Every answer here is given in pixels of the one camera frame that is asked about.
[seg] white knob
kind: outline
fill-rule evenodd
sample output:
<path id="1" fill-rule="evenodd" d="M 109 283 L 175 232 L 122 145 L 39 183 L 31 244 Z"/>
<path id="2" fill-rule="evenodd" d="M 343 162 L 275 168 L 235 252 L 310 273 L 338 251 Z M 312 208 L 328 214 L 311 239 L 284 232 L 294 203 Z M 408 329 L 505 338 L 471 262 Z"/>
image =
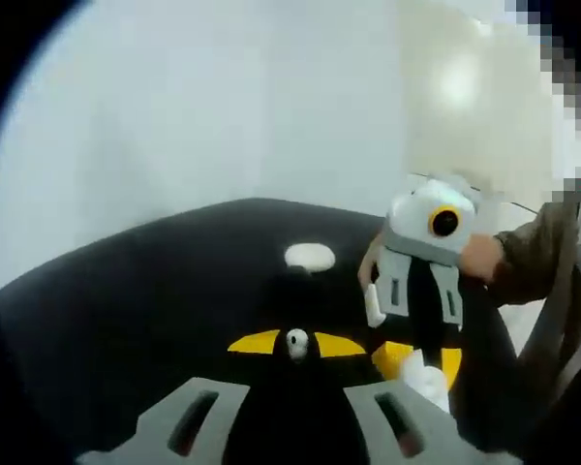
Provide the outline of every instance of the white knob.
<path id="1" fill-rule="evenodd" d="M 294 244 L 284 254 L 287 266 L 301 266 L 310 273 L 327 271 L 336 264 L 333 251 L 323 244 Z"/>
<path id="2" fill-rule="evenodd" d="M 294 361 L 303 360 L 308 354 L 308 334 L 303 329 L 293 329 L 287 333 L 289 356 Z"/>

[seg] robot figure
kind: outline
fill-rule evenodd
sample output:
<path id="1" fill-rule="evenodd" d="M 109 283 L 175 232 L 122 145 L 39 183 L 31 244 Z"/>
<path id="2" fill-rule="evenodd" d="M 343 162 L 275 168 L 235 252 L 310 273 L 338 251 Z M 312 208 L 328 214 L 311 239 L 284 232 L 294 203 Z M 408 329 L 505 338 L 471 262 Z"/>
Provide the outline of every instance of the robot figure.
<path id="1" fill-rule="evenodd" d="M 458 257 L 467 244 L 476 215 L 471 188 L 459 177 L 430 179 L 396 197 L 389 207 L 379 253 L 379 278 L 366 292 L 368 325 L 388 315 L 408 317 L 408 276 L 412 260 L 429 263 L 442 301 L 443 322 L 462 327 L 458 293 Z"/>
<path id="2" fill-rule="evenodd" d="M 461 352 L 445 348 L 463 326 L 456 265 L 478 201 L 466 181 L 454 176 L 432 178 L 396 197 L 383 228 L 379 277 L 365 296 L 369 326 L 388 321 L 411 328 L 407 346 L 385 343 L 373 354 L 375 364 L 387 379 L 402 378 L 447 413 Z"/>

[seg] hand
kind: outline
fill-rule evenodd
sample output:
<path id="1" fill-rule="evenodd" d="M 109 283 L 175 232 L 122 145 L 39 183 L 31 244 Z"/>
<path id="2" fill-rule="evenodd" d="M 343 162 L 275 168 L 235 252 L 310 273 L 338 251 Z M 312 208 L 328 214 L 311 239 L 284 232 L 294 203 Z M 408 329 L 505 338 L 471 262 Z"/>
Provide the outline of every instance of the hand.
<path id="1" fill-rule="evenodd" d="M 361 265 L 359 266 L 359 271 L 357 271 L 357 279 L 361 285 L 361 289 L 365 293 L 368 286 L 372 283 L 372 268 L 377 263 L 377 258 L 379 257 L 379 247 L 382 244 L 382 232 L 377 234 L 377 237 L 373 239 L 364 255 Z"/>
<path id="2" fill-rule="evenodd" d="M 472 234 L 461 252 L 458 268 L 461 273 L 478 278 L 486 285 L 493 282 L 495 269 L 504 259 L 502 243 L 492 235 Z"/>

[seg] gray robot part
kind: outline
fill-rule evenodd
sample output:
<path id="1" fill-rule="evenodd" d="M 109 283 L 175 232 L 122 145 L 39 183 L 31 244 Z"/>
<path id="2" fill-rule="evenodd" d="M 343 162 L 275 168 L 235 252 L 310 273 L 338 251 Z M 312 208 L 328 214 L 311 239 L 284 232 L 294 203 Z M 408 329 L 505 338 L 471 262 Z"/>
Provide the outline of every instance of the gray robot part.
<path id="1" fill-rule="evenodd" d="M 458 268 L 430 263 L 442 299 L 443 322 L 463 326 L 463 297 L 458 292 Z"/>
<path id="2" fill-rule="evenodd" d="M 418 239 L 397 234 L 389 227 L 389 222 L 386 222 L 383 228 L 382 244 L 392 252 L 418 257 L 426 262 L 433 262 L 444 266 L 456 266 L 460 255 L 459 251 L 437 247 L 436 245 L 428 244 Z"/>
<path id="3" fill-rule="evenodd" d="M 375 284 L 379 308 L 384 314 L 409 316 L 407 282 L 411 260 L 410 255 L 382 247 L 379 254 L 379 278 Z M 430 269 L 439 288 L 443 321 L 462 327 L 463 298 L 458 292 L 458 268 L 430 262 Z"/>
<path id="4" fill-rule="evenodd" d="M 465 442 L 458 435 L 454 418 L 401 381 L 347 387 L 345 394 L 364 435 L 371 465 L 522 463 L 507 453 L 485 453 Z M 392 441 L 395 433 L 382 410 L 383 402 L 391 405 L 408 426 L 408 431 L 418 438 L 419 450 L 415 456 L 406 457 L 398 442 Z"/>
<path id="5" fill-rule="evenodd" d="M 385 314 L 409 316 L 407 278 L 411 259 L 409 255 L 392 252 L 384 247 L 381 249 L 379 278 L 375 284 L 379 307 Z"/>
<path id="6" fill-rule="evenodd" d="M 435 179 L 445 184 L 452 186 L 459 192 L 462 196 L 464 196 L 467 200 L 469 200 L 473 205 L 475 211 L 478 211 L 482 200 L 484 199 L 486 194 L 491 194 L 492 189 L 490 187 L 490 182 L 486 179 L 476 179 L 476 184 L 483 185 L 481 189 L 475 189 L 468 181 L 469 174 L 463 175 L 457 172 L 440 172 L 440 173 L 433 173 L 428 176 L 429 179 Z"/>
<path id="7" fill-rule="evenodd" d="M 111 452 L 88 452 L 81 465 L 219 465 L 230 430 L 249 387 L 193 378 L 142 414 L 136 435 Z M 401 381 L 344 389 L 354 410 L 372 465 L 411 463 L 459 465 L 522 463 L 507 453 L 484 453 L 460 438 L 455 420 Z M 171 449 L 184 421 L 199 402 L 214 398 L 188 456 Z M 406 457 L 382 403 L 389 402 L 419 439 L 418 454 Z"/>
<path id="8" fill-rule="evenodd" d="M 218 465 L 247 386 L 192 378 L 164 400 L 144 412 L 136 434 L 111 452 L 89 452 L 81 465 Z M 171 449 L 181 426 L 192 417 L 200 402 L 213 401 L 190 453 L 184 457 Z"/>

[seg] yellow stripe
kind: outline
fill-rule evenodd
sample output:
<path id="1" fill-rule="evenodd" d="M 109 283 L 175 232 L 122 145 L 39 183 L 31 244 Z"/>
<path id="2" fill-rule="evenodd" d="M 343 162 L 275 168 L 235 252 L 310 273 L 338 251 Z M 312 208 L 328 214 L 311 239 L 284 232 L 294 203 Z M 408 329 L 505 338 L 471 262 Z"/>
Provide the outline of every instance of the yellow stripe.
<path id="1" fill-rule="evenodd" d="M 396 380 L 400 376 L 400 365 L 413 352 L 413 346 L 397 342 L 385 342 L 373 354 L 372 362 L 386 380 Z M 461 367 L 463 352 L 460 349 L 442 349 L 442 371 L 450 390 Z"/>
<path id="2" fill-rule="evenodd" d="M 321 357 L 360 356 L 366 354 L 366 351 L 359 344 L 346 337 L 332 336 L 323 332 L 315 332 L 314 335 L 319 341 Z"/>
<path id="3" fill-rule="evenodd" d="M 244 354 L 273 354 L 275 338 L 278 337 L 280 329 L 259 332 L 244 336 L 229 347 L 229 352 L 240 352 Z"/>

